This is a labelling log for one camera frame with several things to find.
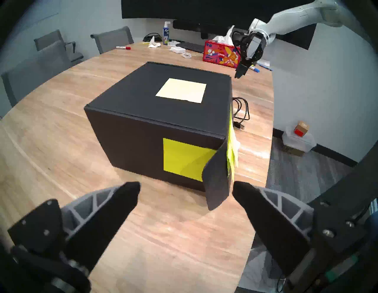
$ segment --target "white charger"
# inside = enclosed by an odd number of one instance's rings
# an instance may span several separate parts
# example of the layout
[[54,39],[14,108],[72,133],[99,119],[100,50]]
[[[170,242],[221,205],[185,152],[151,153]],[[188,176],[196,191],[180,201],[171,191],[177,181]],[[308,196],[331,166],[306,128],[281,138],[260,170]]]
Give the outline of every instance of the white charger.
[[169,50],[177,54],[185,53],[185,49],[181,47],[171,47]]

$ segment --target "wooden table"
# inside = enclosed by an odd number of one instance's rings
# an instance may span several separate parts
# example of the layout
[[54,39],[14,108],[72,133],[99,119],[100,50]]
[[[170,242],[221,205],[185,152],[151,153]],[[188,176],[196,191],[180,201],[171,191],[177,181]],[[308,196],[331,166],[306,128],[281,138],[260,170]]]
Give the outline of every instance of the wooden table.
[[[90,275],[92,292],[233,292],[254,230],[230,195],[209,211],[200,192],[114,168],[83,107],[147,61],[211,70],[235,70],[169,52],[167,46],[113,50],[50,79],[0,122],[1,236],[49,198],[60,206],[90,191],[140,181],[137,207]],[[251,120],[236,130],[241,142],[235,180],[265,186],[273,128],[270,71],[232,79],[233,96],[248,100]]]

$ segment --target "gray carpet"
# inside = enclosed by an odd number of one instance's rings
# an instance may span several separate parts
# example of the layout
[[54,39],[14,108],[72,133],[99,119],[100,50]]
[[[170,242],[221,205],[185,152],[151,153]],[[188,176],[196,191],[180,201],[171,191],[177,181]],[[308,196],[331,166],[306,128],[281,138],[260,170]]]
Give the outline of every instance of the gray carpet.
[[[282,151],[282,140],[273,137],[266,188],[288,193],[308,203],[326,191],[351,167],[310,151],[302,157]],[[256,235],[236,292],[276,292],[280,269]]]
[[302,157],[282,151],[273,137],[266,188],[288,193],[308,203],[346,176],[351,167],[310,151]]

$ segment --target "white wall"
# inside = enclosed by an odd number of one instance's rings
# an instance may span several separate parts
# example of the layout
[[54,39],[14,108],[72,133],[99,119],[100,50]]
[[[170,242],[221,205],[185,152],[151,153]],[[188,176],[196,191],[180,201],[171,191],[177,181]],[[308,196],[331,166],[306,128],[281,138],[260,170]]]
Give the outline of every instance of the white wall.
[[378,139],[378,58],[346,27],[318,24],[309,50],[275,40],[274,127],[304,120],[318,144],[360,161]]
[[[36,19],[37,14],[43,15],[40,11],[41,7],[45,8],[47,14],[52,14],[56,2],[57,0],[53,2],[37,0],[31,11],[25,14],[20,22],[25,24],[29,19]],[[84,59],[89,59],[99,54],[96,42],[90,38],[93,33],[111,31],[127,25],[134,41],[141,42],[148,33],[162,34],[166,21],[165,19],[122,19],[120,0],[63,0],[59,5],[57,14],[40,20],[26,29],[22,27],[23,30],[20,25],[14,28],[14,33],[8,37],[0,52],[0,74],[35,54],[37,50],[33,40],[56,29],[60,30],[66,42],[75,41],[76,50],[84,55]],[[171,29],[170,35],[204,44],[200,33]],[[1,81],[0,84],[0,116],[4,116],[11,109],[11,105]]]
[[[0,53],[0,73],[35,54],[33,39],[56,29],[65,41],[76,41],[88,59],[99,54],[90,34],[128,25],[140,42],[147,33],[160,33],[164,21],[122,19],[120,0],[64,0],[58,14],[9,37]],[[204,43],[190,31],[170,29],[170,37]],[[274,68],[275,128],[304,120],[317,143],[356,161],[373,146],[378,139],[378,59],[366,41],[345,27],[318,25],[308,51],[275,40],[264,59]],[[0,115],[9,109],[1,84]]]

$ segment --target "spray bottle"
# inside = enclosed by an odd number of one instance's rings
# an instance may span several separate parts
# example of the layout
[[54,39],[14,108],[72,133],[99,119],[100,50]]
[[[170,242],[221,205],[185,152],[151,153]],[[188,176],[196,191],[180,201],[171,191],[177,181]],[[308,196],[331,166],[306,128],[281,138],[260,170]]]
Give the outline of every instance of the spray bottle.
[[163,27],[163,44],[164,45],[168,45],[168,39],[169,39],[168,24],[170,24],[170,22],[164,22],[164,27]]

